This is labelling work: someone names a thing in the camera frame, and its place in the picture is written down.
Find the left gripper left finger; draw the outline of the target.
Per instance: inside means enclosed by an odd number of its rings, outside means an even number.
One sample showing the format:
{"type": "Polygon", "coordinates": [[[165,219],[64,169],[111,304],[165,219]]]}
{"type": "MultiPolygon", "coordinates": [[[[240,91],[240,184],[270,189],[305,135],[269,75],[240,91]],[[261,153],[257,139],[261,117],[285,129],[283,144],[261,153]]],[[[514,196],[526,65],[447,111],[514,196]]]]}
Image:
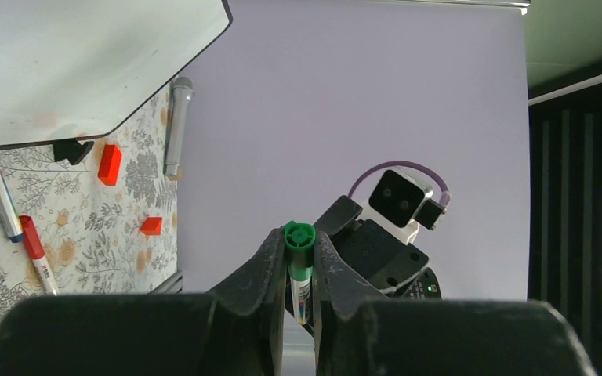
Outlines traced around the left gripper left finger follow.
{"type": "Polygon", "coordinates": [[[0,375],[279,375],[285,242],[205,293],[29,298],[0,323],[0,375]]]}

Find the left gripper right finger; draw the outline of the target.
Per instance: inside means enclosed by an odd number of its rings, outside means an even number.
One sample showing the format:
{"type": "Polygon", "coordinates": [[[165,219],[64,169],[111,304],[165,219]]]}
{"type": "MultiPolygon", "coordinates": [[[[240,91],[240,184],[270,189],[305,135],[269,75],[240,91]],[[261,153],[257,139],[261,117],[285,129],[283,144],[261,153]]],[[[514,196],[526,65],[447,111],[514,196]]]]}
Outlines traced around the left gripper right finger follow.
{"type": "Polygon", "coordinates": [[[564,317],[544,302],[388,298],[314,244],[319,375],[593,375],[564,317]]]}

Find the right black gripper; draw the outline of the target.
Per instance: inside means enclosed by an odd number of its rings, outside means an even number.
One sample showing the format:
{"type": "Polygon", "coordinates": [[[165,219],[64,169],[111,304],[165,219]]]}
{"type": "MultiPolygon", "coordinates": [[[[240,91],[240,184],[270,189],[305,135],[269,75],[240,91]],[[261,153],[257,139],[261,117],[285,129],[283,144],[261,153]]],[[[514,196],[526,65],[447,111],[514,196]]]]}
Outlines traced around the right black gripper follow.
{"type": "Polygon", "coordinates": [[[339,197],[314,222],[328,234],[342,260],[374,288],[391,298],[430,297],[429,257],[402,244],[372,220],[357,217],[362,206],[339,197]]]}

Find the green capped marker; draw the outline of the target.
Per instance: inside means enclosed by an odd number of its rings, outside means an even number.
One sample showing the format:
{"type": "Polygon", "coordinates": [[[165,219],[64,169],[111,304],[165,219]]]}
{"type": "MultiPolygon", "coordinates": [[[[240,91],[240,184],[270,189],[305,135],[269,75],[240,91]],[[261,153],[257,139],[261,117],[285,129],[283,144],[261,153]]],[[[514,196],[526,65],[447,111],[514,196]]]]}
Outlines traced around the green capped marker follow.
{"type": "Polygon", "coordinates": [[[314,271],[316,230],[308,223],[290,221],[283,226],[285,256],[291,286],[292,311],[298,324],[309,321],[311,280],[314,271]]]}

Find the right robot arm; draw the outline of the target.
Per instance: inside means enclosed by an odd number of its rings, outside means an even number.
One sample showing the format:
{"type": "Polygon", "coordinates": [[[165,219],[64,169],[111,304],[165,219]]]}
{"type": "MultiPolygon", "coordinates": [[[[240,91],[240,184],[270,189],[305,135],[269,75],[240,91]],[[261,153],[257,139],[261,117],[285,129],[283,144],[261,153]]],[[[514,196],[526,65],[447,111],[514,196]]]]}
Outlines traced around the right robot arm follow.
{"type": "Polygon", "coordinates": [[[314,222],[327,233],[342,260],[391,298],[440,298],[429,256],[385,227],[385,219],[341,196],[314,222]]]}

